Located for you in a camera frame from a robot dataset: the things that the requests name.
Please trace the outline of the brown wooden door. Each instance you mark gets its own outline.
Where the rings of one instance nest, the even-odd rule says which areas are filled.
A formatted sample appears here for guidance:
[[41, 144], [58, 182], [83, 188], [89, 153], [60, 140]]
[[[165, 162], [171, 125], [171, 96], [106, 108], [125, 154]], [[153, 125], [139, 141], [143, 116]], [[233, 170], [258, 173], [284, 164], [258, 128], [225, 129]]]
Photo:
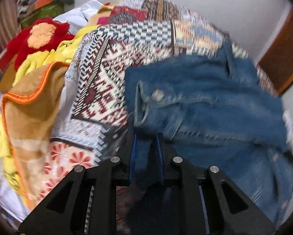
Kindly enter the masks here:
[[274, 89], [278, 95], [293, 84], [293, 9], [259, 66], [271, 81], [269, 88]]

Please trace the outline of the white cloth on bed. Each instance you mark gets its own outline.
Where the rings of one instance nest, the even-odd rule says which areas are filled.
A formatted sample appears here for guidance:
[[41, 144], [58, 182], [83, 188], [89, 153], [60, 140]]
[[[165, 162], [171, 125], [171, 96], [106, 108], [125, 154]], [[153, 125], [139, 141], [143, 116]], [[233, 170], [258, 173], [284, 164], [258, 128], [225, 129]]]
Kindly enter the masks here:
[[56, 16], [53, 20], [60, 23], [68, 23], [69, 32], [76, 34], [81, 28], [87, 25], [90, 18], [94, 14], [97, 14], [102, 6], [103, 4], [97, 0], [89, 0], [79, 7]]

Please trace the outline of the patchwork patterned bedspread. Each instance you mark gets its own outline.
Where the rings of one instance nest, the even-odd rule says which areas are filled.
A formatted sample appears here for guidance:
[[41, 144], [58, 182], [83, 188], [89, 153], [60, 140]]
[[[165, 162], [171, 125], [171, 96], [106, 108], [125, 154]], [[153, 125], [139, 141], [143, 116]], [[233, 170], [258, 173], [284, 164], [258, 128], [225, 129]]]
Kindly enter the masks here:
[[279, 101], [224, 38], [211, 53], [130, 66], [129, 131], [116, 156], [77, 165], [20, 226], [25, 234], [115, 234], [117, 186], [147, 183], [133, 234], [274, 234], [251, 196], [276, 197]]

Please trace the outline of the yellow and tan fleece blanket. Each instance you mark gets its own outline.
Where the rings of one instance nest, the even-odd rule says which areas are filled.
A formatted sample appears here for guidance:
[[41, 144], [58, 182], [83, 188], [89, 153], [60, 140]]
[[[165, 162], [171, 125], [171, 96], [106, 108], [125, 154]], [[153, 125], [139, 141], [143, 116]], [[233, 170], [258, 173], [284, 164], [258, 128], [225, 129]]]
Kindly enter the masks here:
[[50, 140], [59, 112], [64, 75], [84, 35], [80, 29], [57, 49], [34, 52], [16, 72], [2, 97], [0, 158], [5, 178], [29, 208], [35, 208], [77, 165], [92, 167], [94, 155]]

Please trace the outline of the pile of clothes and boxes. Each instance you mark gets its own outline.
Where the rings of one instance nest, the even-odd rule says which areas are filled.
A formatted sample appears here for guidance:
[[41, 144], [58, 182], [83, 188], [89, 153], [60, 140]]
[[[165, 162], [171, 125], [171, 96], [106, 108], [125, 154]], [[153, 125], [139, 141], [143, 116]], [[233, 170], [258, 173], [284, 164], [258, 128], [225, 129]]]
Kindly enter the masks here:
[[65, 12], [65, 6], [74, 5], [75, 0], [17, 0], [18, 22], [28, 28], [35, 21], [55, 18]]

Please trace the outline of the red plush toy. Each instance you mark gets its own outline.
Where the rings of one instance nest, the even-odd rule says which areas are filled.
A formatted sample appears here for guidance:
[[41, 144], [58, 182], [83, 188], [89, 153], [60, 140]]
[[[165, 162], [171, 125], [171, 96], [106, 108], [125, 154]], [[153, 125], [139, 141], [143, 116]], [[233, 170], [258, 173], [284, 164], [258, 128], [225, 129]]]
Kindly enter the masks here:
[[72, 40], [74, 35], [69, 32], [69, 28], [69, 23], [60, 23], [52, 18], [35, 21], [9, 41], [0, 58], [0, 70], [4, 71], [13, 58], [14, 68], [17, 70], [28, 55], [57, 49], [62, 41]]

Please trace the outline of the blue denim jeans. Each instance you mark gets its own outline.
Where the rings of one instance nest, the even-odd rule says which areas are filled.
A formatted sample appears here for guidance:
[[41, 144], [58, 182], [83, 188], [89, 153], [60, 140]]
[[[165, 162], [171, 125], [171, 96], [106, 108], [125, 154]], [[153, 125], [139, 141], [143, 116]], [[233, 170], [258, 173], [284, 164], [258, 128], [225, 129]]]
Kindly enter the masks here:
[[216, 165], [279, 226], [293, 193], [283, 107], [253, 61], [225, 41], [213, 56], [172, 56], [125, 71], [129, 124], [162, 133], [200, 167]]

